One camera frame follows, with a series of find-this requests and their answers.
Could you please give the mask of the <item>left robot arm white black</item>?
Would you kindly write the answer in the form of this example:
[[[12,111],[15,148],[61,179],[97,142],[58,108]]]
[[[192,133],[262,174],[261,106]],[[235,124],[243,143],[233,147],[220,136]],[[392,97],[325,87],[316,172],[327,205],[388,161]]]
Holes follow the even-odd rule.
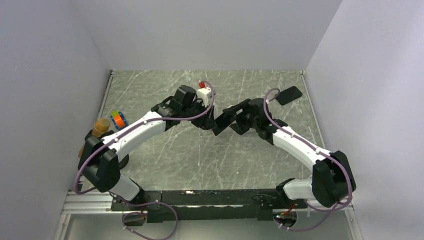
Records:
[[[117,195],[129,209],[139,209],[145,202],[145,191],[121,173],[120,163],[136,147],[182,121],[190,121],[202,130],[214,128],[215,95],[212,84],[206,80],[199,82],[199,89],[181,85],[174,95],[154,105],[129,126],[102,137],[88,133],[77,167],[74,192],[83,194],[78,190],[78,183],[85,177],[99,192]]]

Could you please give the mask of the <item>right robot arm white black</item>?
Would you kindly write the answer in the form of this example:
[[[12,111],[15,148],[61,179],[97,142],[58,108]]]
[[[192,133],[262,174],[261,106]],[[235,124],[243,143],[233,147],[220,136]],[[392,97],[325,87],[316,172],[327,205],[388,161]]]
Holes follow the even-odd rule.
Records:
[[[295,201],[316,200],[331,208],[351,198],[356,183],[347,156],[340,150],[329,151],[297,134],[285,122],[272,118],[263,98],[246,99],[222,111],[215,120],[217,136],[226,128],[238,135],[255,130],[269,144],[294,156],[312,173],[308,179],[289,178],[276,186],[276,203],[288,208]]]

